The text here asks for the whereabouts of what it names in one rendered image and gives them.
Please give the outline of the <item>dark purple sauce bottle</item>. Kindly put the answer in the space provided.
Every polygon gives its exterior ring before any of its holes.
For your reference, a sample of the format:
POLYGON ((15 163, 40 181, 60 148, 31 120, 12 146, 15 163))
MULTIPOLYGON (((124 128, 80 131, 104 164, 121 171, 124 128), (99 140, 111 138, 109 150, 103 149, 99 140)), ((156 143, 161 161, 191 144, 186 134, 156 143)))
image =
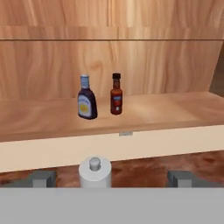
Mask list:
POLYGON ((78 93, 78 115, 92 120, 98 116, 95 94, 90 88, 89 76, 80 76, 80 92, 78 93))

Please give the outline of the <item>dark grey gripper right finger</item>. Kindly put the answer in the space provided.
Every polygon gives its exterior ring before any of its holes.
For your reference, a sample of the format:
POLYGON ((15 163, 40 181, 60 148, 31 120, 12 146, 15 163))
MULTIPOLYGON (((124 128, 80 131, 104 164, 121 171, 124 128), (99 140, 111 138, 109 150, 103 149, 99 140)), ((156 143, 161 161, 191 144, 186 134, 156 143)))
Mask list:
POLYGON ((190 171, 168 171, 166 185, 169 187, 221 187, 221 184, 199 178, 190 171))

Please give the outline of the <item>red hot sauce bottle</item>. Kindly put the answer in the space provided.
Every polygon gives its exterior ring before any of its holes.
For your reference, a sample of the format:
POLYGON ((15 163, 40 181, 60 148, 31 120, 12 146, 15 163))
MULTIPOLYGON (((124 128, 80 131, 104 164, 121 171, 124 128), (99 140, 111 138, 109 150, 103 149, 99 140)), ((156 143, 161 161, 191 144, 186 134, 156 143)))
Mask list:
POLYGON ((113 88, 110 90, 110 112, 112 115, 120 115, 123 112, 123 91, 120 88, 121 75, 113 73, 113 88))

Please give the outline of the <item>white paper towel roll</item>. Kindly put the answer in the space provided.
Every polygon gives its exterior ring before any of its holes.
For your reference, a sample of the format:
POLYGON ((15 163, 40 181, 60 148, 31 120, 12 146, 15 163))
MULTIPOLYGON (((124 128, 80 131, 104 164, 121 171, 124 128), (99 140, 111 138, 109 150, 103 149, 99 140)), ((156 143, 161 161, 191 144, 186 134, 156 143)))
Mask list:
POLYGON ((79 165, 80 186, 82 188, 111 187, 112 165, 104 157, 88 157, 79 165))

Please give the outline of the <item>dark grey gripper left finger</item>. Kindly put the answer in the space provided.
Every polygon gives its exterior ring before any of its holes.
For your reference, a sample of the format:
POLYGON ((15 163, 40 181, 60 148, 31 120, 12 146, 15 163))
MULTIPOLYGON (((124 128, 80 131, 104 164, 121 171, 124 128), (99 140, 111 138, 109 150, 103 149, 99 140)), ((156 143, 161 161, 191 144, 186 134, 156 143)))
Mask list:
POLYGON ((28 177, 4 184, 3 187, 55 187, 55 171, 34 171, 28 177))

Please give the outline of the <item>light wooden cabinet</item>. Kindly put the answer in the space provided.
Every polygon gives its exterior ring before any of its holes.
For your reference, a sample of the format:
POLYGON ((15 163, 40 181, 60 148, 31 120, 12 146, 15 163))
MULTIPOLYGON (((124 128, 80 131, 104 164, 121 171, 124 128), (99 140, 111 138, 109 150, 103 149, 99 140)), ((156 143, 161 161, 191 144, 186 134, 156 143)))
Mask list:
POLYGON ((0 173, 224 149, 223 43, 224 0, 0 0, 0 173))

